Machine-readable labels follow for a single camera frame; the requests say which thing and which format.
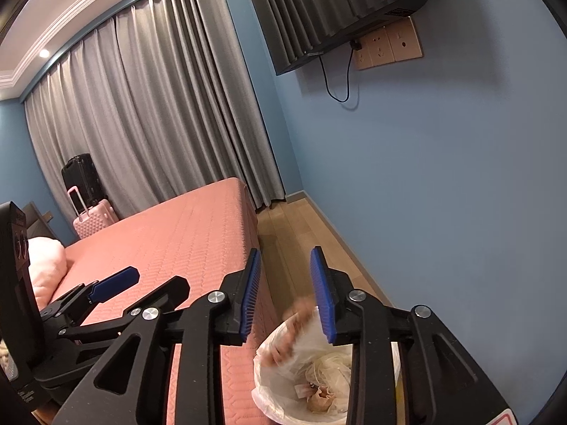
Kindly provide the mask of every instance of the quilted bedspread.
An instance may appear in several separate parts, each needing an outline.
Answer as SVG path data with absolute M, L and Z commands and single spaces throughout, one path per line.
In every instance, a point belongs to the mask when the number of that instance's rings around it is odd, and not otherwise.
M 258 248 L 257 219 L 245 186 L 227 179 L 191 191 L 118 222 L 66 249 L 69 272 L 53 299 L 80 283 L 104 279 L 132 265 L 140 282 L 100 304 L 86 324 L 117 318 L 169 278 L 179 275 L 191 286 L 188 306 L 218 289 L 223 277 L 244 268 L 250 248 Z M 243 347 L 222 347 L 222 384 L 228 425 L 271 423 L 251 398 L 253 358 L 260 343 L 276 328 L 276 314 L 265 274 L 256 303 L 252 333 Z M 174 358 L 168 400 L 168 423 L 174 423 L 176 366 Z

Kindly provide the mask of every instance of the pink pillow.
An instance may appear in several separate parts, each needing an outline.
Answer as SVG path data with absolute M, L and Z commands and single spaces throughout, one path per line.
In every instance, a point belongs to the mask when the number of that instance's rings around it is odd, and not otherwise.
M 29 240 L 29 277 L 38 308 L 44 309 L 53 293 L 67 274 L 65 248 L 56 239 L 31 238 Z

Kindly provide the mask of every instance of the crown molding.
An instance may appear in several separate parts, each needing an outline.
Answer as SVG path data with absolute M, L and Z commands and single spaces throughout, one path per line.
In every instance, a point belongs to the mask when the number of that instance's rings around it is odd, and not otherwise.
M 29 67 L 39 51 L 70 21 L 80 12 L 88 8 L 96 0 L 77 0 L 69 6 L 52 24 L 41 34 L 35 43 L 28 49 L 25 56 L 20 60 L 16 68 L 12 71 L 4 70 L 0 72 L 0 89 L 15 87 L 16 83 Z

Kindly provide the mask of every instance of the silver screw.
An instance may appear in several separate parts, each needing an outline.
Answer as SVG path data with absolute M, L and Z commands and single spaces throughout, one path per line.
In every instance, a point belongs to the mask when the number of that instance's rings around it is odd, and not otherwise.
M 207 296 L 207 299 L 209 299 L 209 302 L 212 304 L 217 304 L 225 299 L 225 293 L 222 291 L 213 291 Z
M 353 289 L 349 292 L 349 299 L 353 302 L 362 302 L 366 298 L 366 292 L 360 289 Z
M 159 315 L 159 310 L 154 306 L 151 306 L 144 310 L 144 312 L 142 313 L 142 318 L 150 320 L 157 318 L 158 315 Z
M 431 309 L 429 306 L 418 305 L 414 311 L 420 318 L 429 318 L 431 316 Z

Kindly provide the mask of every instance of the white ceiling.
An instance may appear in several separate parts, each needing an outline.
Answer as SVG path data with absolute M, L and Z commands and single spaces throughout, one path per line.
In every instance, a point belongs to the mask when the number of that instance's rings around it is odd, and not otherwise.
M 29 0 L 0 45 L 0 100 L 19 97 L 49 59 L 89 22 L 122 0 Z

